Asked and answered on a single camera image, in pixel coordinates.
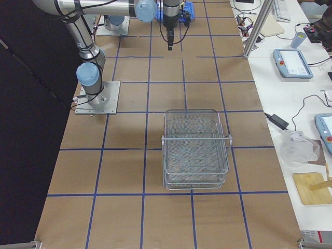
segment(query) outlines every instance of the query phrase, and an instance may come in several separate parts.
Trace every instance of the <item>metal bracket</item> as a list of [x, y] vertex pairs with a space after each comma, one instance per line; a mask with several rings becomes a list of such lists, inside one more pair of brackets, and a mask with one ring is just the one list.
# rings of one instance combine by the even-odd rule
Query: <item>metal bracket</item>
[[[130, 17], [124, 17], [122, 27], [115, 31], [107, 30], [104, 26], [99, 26], [97, 29], [96, 35], [97, 36], [127, 36], [128, 29], [129, 29], [129, 21], [130, 21]], [[104, 24], [104, 16], [100, 17], [100, 21], [98, 24]]]
[[307, 242], [304, 240], [298, 240], [297, 245], [299, 249], [332, 249], [331, 244], [323, 244], [323, 243], [314, 243], [314, 242]]
[[42, 249], [42, 242], [32, 241], [29, 243], [18, 243], [10, 245], [0, 245], [0, 249]]
[[[109, 101], [101, 109], [93, 108], [86, 98], [78, 99], [78, 106], [75, 109], [77, 115], [96, 115], [96, 114], [116, 114], [120, 92], [119, 81], [106, 81], [105, 87], [109, 89]], [[80, 95], [85, 95], [85, 90], [81, 88]]]

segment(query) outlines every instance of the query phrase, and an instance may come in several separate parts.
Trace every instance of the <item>metal mounting plate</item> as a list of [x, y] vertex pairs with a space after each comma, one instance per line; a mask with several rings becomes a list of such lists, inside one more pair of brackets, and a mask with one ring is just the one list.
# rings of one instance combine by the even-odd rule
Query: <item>metal mounting plate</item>
[[[97, 29], [96, 35], [97, 36], [127, 36], [128, 29], [129, 29], [129, 21], [130, 21], [130, 17], [124, 17], [122, 27], [115, 31], [107, 30], [104, 26], [99, 26]], [[104, 16], [100, 17], [100, 21], [98, 24], [104, 24]]]
[[[75, 114], [77, 115], [96, 115], [96, 114], [116, 114], [119, 100], [120, 92], [120, 82], [119, 81], [105, 81], [105, 86], [109, 89], [109, 101], [102, 109], [95, 109], [87, 102], [86, 98], [78, 99], [78, 106], [75, 109]], [[81, 88], [80, 95], [85, 95], [85, 90]]]

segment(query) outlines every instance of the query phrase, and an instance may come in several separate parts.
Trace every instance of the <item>blue cup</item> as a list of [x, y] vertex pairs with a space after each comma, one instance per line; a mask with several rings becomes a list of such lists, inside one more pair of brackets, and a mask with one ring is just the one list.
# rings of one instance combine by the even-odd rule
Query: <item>blue cup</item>
[[298, 46], [303, 43], [303, 41], [307, 38], [307, 35], [303, 32], [297, 32], [292, 40], [291, 47], [292, 48], [297, 48]]

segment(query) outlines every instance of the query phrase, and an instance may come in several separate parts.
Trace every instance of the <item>table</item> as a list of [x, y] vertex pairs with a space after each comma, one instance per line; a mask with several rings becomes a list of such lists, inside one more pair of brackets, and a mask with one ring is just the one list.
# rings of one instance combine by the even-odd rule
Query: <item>table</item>
[[[285, 33], [279, 36], [292, 38], [295, 34], [294, 26], [298, 23], [307, 23], [308, 19], [296, 0], [288, 0], [287, 3], [288, 9], [292, 13], [292, 20], [290, 23], [279, 22], [285, 30]], [[259, 1], [257, 0], [253, 5], [236, 2], [236, 6], [241, 9], [253, 9], [258, 5]], [[235, 15], [239, 13], [235, 9], [233, 9], [233, 12]], [[298, 26], [297, 31], [302, 30], [302, 27], [303, 25]], [[282, 78], [275, 66], [272, 53], [276, 48], [291, 49], [290, 44], [291, 40], [280, 39], [276, 36], [266, 37], [261, 43], [257, 44], [258, 48], [252, 51], [248, 61], [264, 111], [270, 115], [280, 116], [289, 122], [288, 128], [294, 130], [291, 118], [302, 107], [303, 98], [312, 94], [324, 98], [321, 90], [332, 89], [332, 82], [327, 75], [327, 72], [332, 71], [332, 63], [329, 60], [311, 67], [314, 77], [310, 80]], [[308, 39], [298, 49], [302, 51], [308, 63], [315, 63], [328, 58], [328, 54], [321, 44], [312, 44]], [[318, 98], [306, 99], [304, 109], [295, 118], [298, 131], [303, 131], [311, 139], [319, 139], [320, 136], [314, 124], [314, 116], [319, 113], [330, 112], [331, 109], [325, 107]], [[303, 164], [298, 167], [287, 165], [280, 153], [282, 146], [281, 130], [270, 122], [268, 125], [300, 230], [331, 231], [332, 205], [303, 205], [292, 179], [294, 173], [319, 172], [326, 180], [325, 168], [314, 164]], [[326, 162], [332, 165], [332, 156], [327, 152], [324, 145], [323, 151]]]

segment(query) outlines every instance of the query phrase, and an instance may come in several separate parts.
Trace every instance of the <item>power adapter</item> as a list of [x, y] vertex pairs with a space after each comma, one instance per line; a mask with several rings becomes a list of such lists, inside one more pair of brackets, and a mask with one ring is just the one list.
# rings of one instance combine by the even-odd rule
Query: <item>power adapter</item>
[[264, 114], [268, 118], [269, 121], [271, 121], [272, 123], [274, 123], [280, 129], [287, 130], [287, 126], [289, 125], [289, 123], [287, 123], [285, 120], [283, 120], [282, 118], [280, 118], [276, 114], [273, 114], [272, 116], [269, 115], [269, 114], [267, 114], [267, 113], [264, 113]]

